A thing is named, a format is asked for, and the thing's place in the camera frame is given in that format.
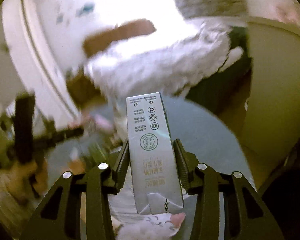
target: crumpled fabric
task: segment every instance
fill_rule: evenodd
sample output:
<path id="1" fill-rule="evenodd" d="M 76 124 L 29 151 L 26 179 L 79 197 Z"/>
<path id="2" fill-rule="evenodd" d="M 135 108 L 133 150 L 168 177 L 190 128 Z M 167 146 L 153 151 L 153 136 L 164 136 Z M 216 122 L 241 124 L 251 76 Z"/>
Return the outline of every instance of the crumpled fabric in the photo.
<path id="1" fill-rule="evenodd" d="M 184 26 L 113 42 L 85 65 L 85 75 L 110 98 L 195 86 L 218 71 L 230 50 L 231 29 L 205 20 L 199 28 Z"/>

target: brown object on floor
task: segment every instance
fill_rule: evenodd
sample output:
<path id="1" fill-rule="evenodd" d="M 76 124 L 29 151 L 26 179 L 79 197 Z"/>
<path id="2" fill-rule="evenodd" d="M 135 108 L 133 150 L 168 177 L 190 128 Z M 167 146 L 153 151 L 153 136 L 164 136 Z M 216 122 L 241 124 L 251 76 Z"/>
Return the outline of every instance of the brown object on floor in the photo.
<path id="1" fill-rule="evenodd" d="M 92 81 L 83 74 L 83 70 L 80 70 L 75 77 L 68 79 L 66 86 L 72 100 L 80 109 L 95 96 L 101 96 L 100 90 L 94 87 Z"/>
<path id="2" fill-rule="evenodd" d="M 87 37 L 83 42 L 83 50 L 87 57 L 103 51 L 112 41 L 126 40 L 131 37 L 149 35 L 156 31 L 153 23 L 146 19 L 127 22 L 114 29 L 105 30 Z"/>

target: round table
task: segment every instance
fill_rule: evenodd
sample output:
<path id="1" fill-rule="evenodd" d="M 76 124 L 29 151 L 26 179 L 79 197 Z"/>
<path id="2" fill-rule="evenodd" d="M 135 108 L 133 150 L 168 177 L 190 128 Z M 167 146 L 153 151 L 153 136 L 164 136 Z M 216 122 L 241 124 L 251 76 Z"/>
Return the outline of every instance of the round table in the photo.
<path id="1" fill-rule="evenodd" d="M 208 164 L 215 171 L 226 174 L 231 174 L 233 171 L 240 171 L 254 187 L 249 166 L 236 137 L 219 119 L 201 106 L 180 98 L 163 97 L 163 104 L 172 140 L 179 138 L 187 152 L 194 153 L 200 162 Z M 91 114 L 96 113 L 108 119 L 112 119 L 113 117 L 113 111 L 109 106 L 98 107 L 91 111 Z M 57 147 L 53 156 L 51 156 L 54 159 L 52 163 L 58 163 L 58 160 L 61 162 L 61 155 L 56 152 L 60 152 L 60 150 L 70 152 L 72 147 L 73 144 L 70 142 Z M 59 176 L 60 174 L 55 178 L 50 178 L 51 182 L 55 181 Z M 186 219 L 180 231 L 173 239 L 190 239 L 196 199 L 197 196 L 192 195 L 184 200 L 183 212 L 186 213 Z M 223 239 L 223 204 L 220 205 L 220 221 L 219 239 Z"/>

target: circular icon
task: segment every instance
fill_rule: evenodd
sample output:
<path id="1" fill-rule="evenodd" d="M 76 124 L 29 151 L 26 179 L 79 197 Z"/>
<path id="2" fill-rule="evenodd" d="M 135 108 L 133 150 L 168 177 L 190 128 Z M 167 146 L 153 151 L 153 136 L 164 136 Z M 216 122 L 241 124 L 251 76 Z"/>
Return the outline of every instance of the circular icon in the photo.
<path id="1" fill-rule="evenodd" d="M 155 149 L 158 145 L 158 138 L 152 133 L 146 133 L 140 139 L 140 146 L 146 151 Z"/>
<path id="2" fill-rule="evenodd" d="M 150 121 L 155 121 L 155 120 L 157 120 L 157 116 L 155 114 L 151 114 L 149 116 L 149 119 L 150 119 Z"/>
<path id="3" fill-rule="evenodd" d="M 159 128 L 159 124 L 157 122 L 153 122 L 150 127 L 152 130 L 157 130 Z"/>
<path id="4" fill-rule="evenodd" d="M 154 111 L 155 111 L 155 108 L 153 106 L 151 106 L 151 107 L 148 108 L 148 112 L 149 113 L 154 113 Z"/>

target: pink cat ear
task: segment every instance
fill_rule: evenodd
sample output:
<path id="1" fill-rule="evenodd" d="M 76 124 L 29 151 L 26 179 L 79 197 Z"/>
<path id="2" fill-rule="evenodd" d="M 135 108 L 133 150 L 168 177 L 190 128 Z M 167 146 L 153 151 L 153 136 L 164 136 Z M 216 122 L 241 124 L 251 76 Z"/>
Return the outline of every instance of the pink cat ear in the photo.
<path id="1" fill-rule="evenodd" d="M 183 220 L 185 220 L 185 218 L 186 218 L 185 213 L 179 213 L 179 214 L 171 215 L 170 221 L 176 228 L 179 228 L 181 227 L 181 224 Z"/>

